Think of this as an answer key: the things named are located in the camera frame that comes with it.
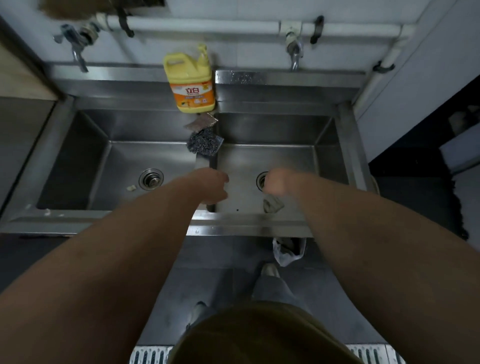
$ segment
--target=yellow bottle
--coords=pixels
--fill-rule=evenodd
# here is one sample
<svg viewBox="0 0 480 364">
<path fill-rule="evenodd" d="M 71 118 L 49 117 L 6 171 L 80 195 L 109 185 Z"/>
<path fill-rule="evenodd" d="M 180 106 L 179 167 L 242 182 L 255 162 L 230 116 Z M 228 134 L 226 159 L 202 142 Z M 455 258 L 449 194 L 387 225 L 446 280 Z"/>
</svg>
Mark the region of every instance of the yellow bottle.
<svg viewBox="0 0 480 364">
<path fill-rule="evenodd" d="M 194 60 L 185 53 L 170 53 L 163 59 L 163 68 L 180 111 L 208 112 L 215 108 L 212 69 L 207 46 L 198 46 L 200 57 Z"/>
</svg>

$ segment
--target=hand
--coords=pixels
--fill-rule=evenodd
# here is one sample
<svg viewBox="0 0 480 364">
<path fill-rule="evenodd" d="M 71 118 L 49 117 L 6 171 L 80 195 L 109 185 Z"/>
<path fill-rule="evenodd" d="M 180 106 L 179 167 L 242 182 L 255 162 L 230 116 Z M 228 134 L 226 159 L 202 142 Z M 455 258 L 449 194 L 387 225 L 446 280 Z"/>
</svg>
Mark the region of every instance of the hand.
<svg viewBox="0 0 480 364">
<path fill-rule="evenodd" d="M 202 190 L 202 204 L 214 205 L 228 197 L 224 185 L 229 181 L 228 175 L 212 168 L 200 168 L 187 176 L 194 181 L 195 188 Z"/>
<path fill-rule="evenodd" d="M 285 196 L 288 194 L 287 180 L 296 174 L 294 170 L 287 168 L 274 168 L 265 177 L 263 192 L 274 196 Z"/>
</svg>

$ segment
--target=white pipe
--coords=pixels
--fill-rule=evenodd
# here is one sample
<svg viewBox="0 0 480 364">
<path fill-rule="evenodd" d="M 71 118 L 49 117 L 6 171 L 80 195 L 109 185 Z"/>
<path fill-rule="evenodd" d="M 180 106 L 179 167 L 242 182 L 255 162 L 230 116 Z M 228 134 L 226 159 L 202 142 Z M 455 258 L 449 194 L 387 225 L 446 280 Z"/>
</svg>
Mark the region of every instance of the white pipe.
<svg viewBox="0 0 480 364">
<path fill-rule="evenodd" d="M 97 14 L 97 21 L 103 30 L 121 30 L 116 15 Z M 213 20 L 213 19 L 179 19 L 179 18 L 147 18 L 140 16 L 127 17 L 127 23 L 133 31 L 181 32 L 207 34 L 250 34 L 279 35 L 280 23 L 274 21 L 247 20 Z M 302 36 L 312 36 L 314 23 L 303 23 Z M 324 25 L 322 37 L 382 37 L 398 38 L 402 26 L 397 24 L 341 24 Z"/>
<path fill-rule="evenodd" d="M 393 46 L 390 48 L 389 52 L 383 59 L 381 66 L 384 68 L 390 68 L 395 61 L 397 60 L 398 56 L 402 53 L 403 48 L 405 45 L 408 43 L 408 41 L 412 38 L 412 36 L 415 34 L 417 26 L 413 24 L 409 25 L 404 25 L 402 26 L 402 31 L 393 44 Z M 355 113 L 355 116 L 358 118 L 360 115 L 359 113 L 361 112 L 363 106 L 365 103 L 368 101 L 372 93 L 374 92 L 375 88 L 377 85 L 380 83 L 380 81 L 385 77 L 387 73 L 378 73 L 374 72 L 370 79 L 368 80 L 367 84 L 363 88 L 362 92 L 358 96 L 357 100 L 353 104 L 353 112 Z"/>
</svg>

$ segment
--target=metal faucet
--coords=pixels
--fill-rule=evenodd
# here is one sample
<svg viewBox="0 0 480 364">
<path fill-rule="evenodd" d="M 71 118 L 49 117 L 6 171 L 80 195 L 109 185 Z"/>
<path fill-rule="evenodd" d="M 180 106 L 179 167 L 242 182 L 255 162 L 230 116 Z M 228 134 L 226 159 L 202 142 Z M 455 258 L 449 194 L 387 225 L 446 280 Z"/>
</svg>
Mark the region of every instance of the metal faucet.
<svg viewBox="0 0 480 364">
<path fill-rule="evenodd" d="M 61 34 L 53 37 L 55 42 L 61 43 L 66 39 L 72 45 L 72 55 L 75 63 L 78 64 L 83 73 L 88 72 L 82 52 L 87 46 L 92 46 L 98 39 L 100 29 L 94 23 L 83 25 L 77 32 L 70 24 L 64 24 L 60 27 Z"/>
<path fill-rule="evenodd" d="M 287 34 L 287 53 L 292 62 L 290 71 L 295 72 L 299 68 L 300 58 L 303 57 L 303 44 L 294 33 Z"/>
</svg>

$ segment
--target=white plastic bag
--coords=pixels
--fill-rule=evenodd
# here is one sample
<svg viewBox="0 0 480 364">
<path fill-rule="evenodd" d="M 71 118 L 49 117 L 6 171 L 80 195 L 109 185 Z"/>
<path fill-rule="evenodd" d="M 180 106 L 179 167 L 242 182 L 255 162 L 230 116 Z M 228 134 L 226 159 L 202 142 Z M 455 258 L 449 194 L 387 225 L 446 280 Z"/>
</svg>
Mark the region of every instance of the white plastic bag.
<svg viewBox="0 0 480 364">
<path fill-rule="evenodd" d="M 274 238 L 273 239 L 273 255 L 275 260 L 281 267 L 286 267 L 291 262 L 303 258 L 305 254 L 305 247 L 307 246 L 307 238 L 299 239 L 300 253 L 295 255 L 292 249 L 294 249 L 294 242 L 292 238 Z"/>
</svg>

